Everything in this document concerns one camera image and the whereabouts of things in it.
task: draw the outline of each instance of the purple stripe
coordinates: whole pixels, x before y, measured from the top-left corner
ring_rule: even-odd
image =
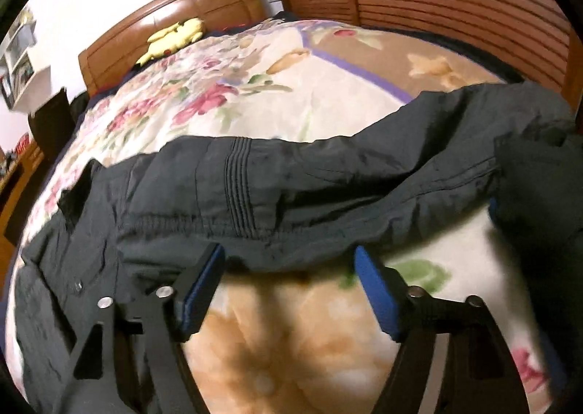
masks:
[[[305,31],[300,31],[300,34],[302,45],[305,48],[310,49],[312,55],[315,55],[316,57],[319,57],[320,59],[323,59],[326,62],[333,63],[335,66],[338,66],[339,68],[344,69],[345,71],[350,72],[351,74],[361,77],[368,82],[374,83],[376,86],[389,92],[400,102],[409,103],[413,100],[413,97],[410,96],[403,89],[397,87],[394,83],[391,83],[386,79],[383,79],[377,74],[367,71],[366,69],[362,69],[361,67],[355,66],[354,64],[342,60],[334,55],[328,54],[327,52],[318,51],[317,49],[310,47],[310,38],[305,33]]]

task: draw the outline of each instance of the jacket sleeve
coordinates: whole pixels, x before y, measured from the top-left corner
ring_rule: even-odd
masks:
[[[16,338],[25,353],[23,381],[28,403],[39,414],[52,411],[52,399],[60,393],[73,340],[53,294],[37,266],[28,264],[16,278]],[[50,340],[50,343],[38,343]]]
[[[357,243],[390,248],[487,197],[496,138],[572,125],[560,96],[527,82],[423,92],[351,137],[181,137],[132,178],[117,247],[144,289],[176,277],[208,241],[264,272],[307,269]]]
[[[496,156],[490,214],[517,251],[536,320],[573,377],[583,372],[583,138],[551,146],[512,137]]]

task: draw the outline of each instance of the fabric stitching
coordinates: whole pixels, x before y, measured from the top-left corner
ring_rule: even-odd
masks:
[[[243,138],[241,149],[241,155],[238,160],[237,165],[237,193],[238,193],[238,200],[239,205],[241,208],[241,214],[244,220],[244,229],[246,236],[249,238],[253,238],[254,231],[253,231],[253,223],[252,217],[250,215],[250,206],[251,202],[249,199],[249,193],[247,193],[247,182],[246,182],[246,165],[247,165],[247,158],[249,156],[250,151],[250,140],[248,138]]]
[[[234,148],[235,148],[235,144],[237,143],[237,138],[235,138],[232,141],[231,144],[231,149],[229,151],[229,154],[227,156],[227,159],[224,160],[224,197],[227,203],[227,209],[229,211],[229,213],[231,214],[231,223],[232,223],[232,227],[235,230],[235,233],[237,233],[237,221],[235,219],[235,214],[234,214],[234,210],[232,208],[231,205],[231,182],[230,182],[230,161],[231,161],[231,157],[232,154],[234,152]]]
[[[256,235],[256,228],[255,228],[255,216],[253,214],[253,205],[251,203],[251,191],[249,189],[249,181],[247,175],[247,168],[249,162],[249,156],[251,155],[251,140],[247,138],[247,153],[245,154],[245,161],[243,163],[242,169],[242,178],[243,178],[243,192],[245,193],[245,197],[247,200],[247,213],[249,218],[249,224],[251,228],[251,235],[255,237]]]
[[[231,204],[234,209],[234,213],[237,216],[237,236],[247,238],[245,229],[245,218],[244,213],[241,210],[240,192],[238,184],[238,167],[241,159],[241,150],[243,149],[243,138],[237,138],[237,149],[232,158],[230,177],[231,177]]]
[[[199,214],[200,217],[202,217],[202,210],[200,210],[200,205],[198,203],[198,179],[197,179],[197,173],[198,173],[198,168],[200,166],[200,163],[202,163],[207,155],[207,153],[209,152],[209,148],[211,147],[211,144],[214,143],[214,141],[209,140],[209,144],[205,149],[205,152],[202,153],[202,156],[200,157],[199,161],[196,163],[196,168],[194,168],[194,203],[196,205],[196,211]]]
[[[483,162],[480,162],[478,165],[474,165],[469,169],[466,169],[466,171],[473,169],[477,166],[479,166],[480,164],[483,164]],[[418,197],[422,197],[426,194],[429,193],[434,193],[434,192],[441,192],[441,191],[446,191],[446,190],[453,190],[456,188],[460,188],[463,187],[464,185],[468,185],[470,182],[484,177],[488,174],[492,174],[494,171],[496,170],[496,167],[489,167],[488,169],[477,173],[477,174],[472,174],[471,176],[467,177],[466,179],[464,179],[461,183],[457,184],[457,185],[443,185],[442,187],[433,189],[433,190],[427,190],[427,191],[422,191],[420,193],[416,193],[410,197],[407,197],[401,201],[399,201],[397,204],[395,204],[392,208],[393,210],[395,210],[397,207],[407,203],[408,201],[418,198]],[[377,214],[375,216],[371,216],[368,218],[361,218],[358,220],[355,220],[354,222],[352,222],[349,225],[346,225],[343,229],[327,229],[327,228],[319,228],[319,232],[321,232],[322,234],[332,234],[332,233],[337,233],[339,231],[341,232],[347,232],[350,231],[352,229],[354,229],[355,227],[357,227],[358,225],[362,225],[362,224],[366,224],[369,222],[372,222],[374,220],[377,220],[381,217],[383,217],[384,215],[382,214]],[[142,222],[151,222],[154,223],[154,225],[150,225],[150,227],[152,229],[156,228],[158,231],[161,230],[162,226],[165,226],[166,228],[164,230],[170,230],[171,232],[180,232],[180,233],[184,233],[187,230],[192,230],[192,226],[194,225],[194,227],[196,228],[196,222],[195,222],[195,217],[193,216],[182,216],[180,217],[181,220],[183,220],[183,224],[180,225],[177,222],[177,217],[175,216],[163,216],[163,215],[156,215],[156,214],[142,214],[139,216],[133,216],[132,217],[132,224],[133,225],[129,225],[129,229],[134,230],[134,231],[139,231],[144,229],[144,225],[142,225]],[[214,221],[212,222],[212,227],[213,228],[223,228],[223,229],[232,229],[232,225],[230,225],[228,222],[217,222]],[[242,237],[246,240],[263,240],[266,237],[269,239],[278,239],[279,235],[284,235],[284,234],[288,234],[288,235],[299,235],[299,234],[303,234],[305,232],[309,232],[311,230],[311,228],[296,228],[296,229],[279,229],[277,232],[274,232],[272,229],[270,228],[262,228],[262,227],[256,227],[256,231],[257,231],[257,237],[256,238],[249,238],[249,237]]]

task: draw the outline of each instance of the blue gripper pad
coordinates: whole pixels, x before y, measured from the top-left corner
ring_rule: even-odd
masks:
[[[192,289],[184,299],[181,324],[181,330],[184,333],[196,334],[200,330],[202,321],[223,276],[224,266],[224,248],[221,245],[217,245],[203,268],[200,277],[192,285]]]
[[[413,309],[407,284],[397,270],[386,268],[363,246],[356,248],[355,270],[381,330],[401,342],[407,332],[406,316]]]

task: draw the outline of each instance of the stuffed toy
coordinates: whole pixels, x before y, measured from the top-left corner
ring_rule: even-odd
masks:
[[[192,18],[176,23],[168,28],[155,32],[148,38],[148,52],[138,59],[136,64],[143,66],[150,59],[174,54],[188,43],[198,41],[205,30],[202,19]]]

